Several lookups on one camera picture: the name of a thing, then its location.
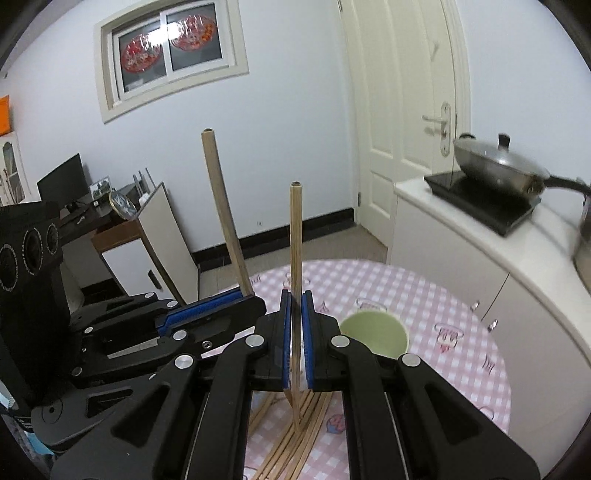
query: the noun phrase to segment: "round table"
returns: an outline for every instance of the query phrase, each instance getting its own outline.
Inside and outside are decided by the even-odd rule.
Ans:
[[[253,276],[251,281],[257,296],[265,300],[267,312],[276,312],[281,290],[290,288],[290,268],[275,268]],[[366,260],[304,262],[302,285],[304,291],[312,291],[315,310],[335,317],[339,323],[360,309],[388,311],[400,318],[410,334],[408,350],[425,360],[499,428],[508,431],[511,387],[504,360],[468,305],[445,288],[412,271]],[[290,421],[291,409],[280,398],[278,395],[256,430],[249,432],[245,478],[252,478]],[[324,425],[301,479],[349,477],[338,393],[333,394]]]

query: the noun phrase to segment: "white door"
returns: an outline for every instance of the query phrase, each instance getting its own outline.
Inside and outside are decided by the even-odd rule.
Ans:
[[[355,95],[359,221],[390,246],[392,184],[453,167],[449,32],[440,0],[341,2]],[[444,126],[436,120],[445,104],[450,121]]]
[[[127,295],[153,291],[160,300],[174,299],[139,238],[107,250],[102,255]]]

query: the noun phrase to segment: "green cup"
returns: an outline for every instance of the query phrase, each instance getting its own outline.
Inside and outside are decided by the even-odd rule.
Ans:
[[[397,359],[408,351],[408,330],[400,320],[385,312],[361,310],[343,320],[340,331],[377,355]]]

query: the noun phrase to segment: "frying pan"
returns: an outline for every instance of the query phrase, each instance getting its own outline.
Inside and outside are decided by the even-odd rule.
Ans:
[[[498,145],[477,140],[472,134],[462,134],[453,141],[456,161],[467,176],[527,200],[534,200],[546,188],[575,190],[591,196],[591,187],[550,175],[537,163],[509,152],[510,141],[507,134],[499,134]]]

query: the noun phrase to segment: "door handle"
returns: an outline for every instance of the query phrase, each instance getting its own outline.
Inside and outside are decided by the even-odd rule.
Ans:
[[[442,124],[442,125],[446,125],[447,121],[448,121],[446,118],[437,118],[434,116],[427,116],[427,115],[423,115],[423,120],[425,120],[426,122],[435,122],[437,124]]]
[[[441,117],[423,115],[421,117],[426,122],[433,122],[441,125],[441,143],[440,150],[443,157],[449,155],[452,136],[450,132],[450,124],[452,121],[452,107],[447,102],[441,104]]]
[[[154,284],[154,287],[156,287],[156,290],[162,290],[162,285],[160,284],[160,282],[158,281],[158,279],[156,278],[156,275],[154,275],[154,272],[152,270],[149,270],[148,278],[152,281],[152,283]]]

